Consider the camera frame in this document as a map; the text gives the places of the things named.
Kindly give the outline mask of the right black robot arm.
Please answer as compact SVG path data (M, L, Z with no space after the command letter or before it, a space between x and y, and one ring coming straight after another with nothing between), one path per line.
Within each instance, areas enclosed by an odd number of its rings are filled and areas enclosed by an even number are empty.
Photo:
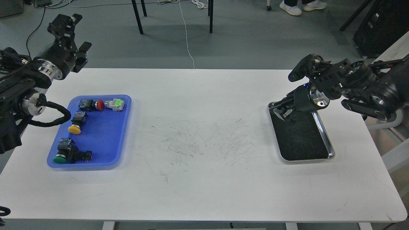
M393 61L333 64L318 54L305 56L288 80L308 78L308 83L268 105L279 119L289 121L296 112L325 109L331 100L345 97L342 106L365 116L392 121L396 111L408 105L408 56Z

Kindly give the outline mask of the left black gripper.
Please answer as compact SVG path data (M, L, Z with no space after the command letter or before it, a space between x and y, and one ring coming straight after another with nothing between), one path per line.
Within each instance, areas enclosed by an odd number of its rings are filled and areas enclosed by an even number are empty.
M64 80L70 72L78 73L87 64L90 42L84 42L79 49L74 42L75 26L82 20L80 14L63 14L49 23L47 31L55 37L54 43L45 47L34 59L37 70L50 81Z

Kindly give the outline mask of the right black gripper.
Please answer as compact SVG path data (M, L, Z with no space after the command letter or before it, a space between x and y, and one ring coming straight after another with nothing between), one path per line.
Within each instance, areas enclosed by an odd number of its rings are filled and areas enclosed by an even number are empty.
M341 97L341 85L352 71L348 59L333 64L318 54L308 54L288 75L290 82L308 78L308 83L297 87L288 96L277 102L271 102L273 113L282 121L289 122L297 111L311 112L326 108L330 100Z

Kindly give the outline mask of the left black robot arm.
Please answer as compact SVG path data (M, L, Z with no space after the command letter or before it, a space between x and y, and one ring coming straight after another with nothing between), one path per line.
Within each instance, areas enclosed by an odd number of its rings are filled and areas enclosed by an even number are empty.
M47 30L55 40L37 57L18 54L12 48L1 50L0 85L0 152L21 146L21 135L29 125L52 127L71 118L65 107L47 101L38 88L48 89L53 80L64 80L70 72L78 73L87 63L90 42L77 48L75 26L82 15L63 14L49 24Z

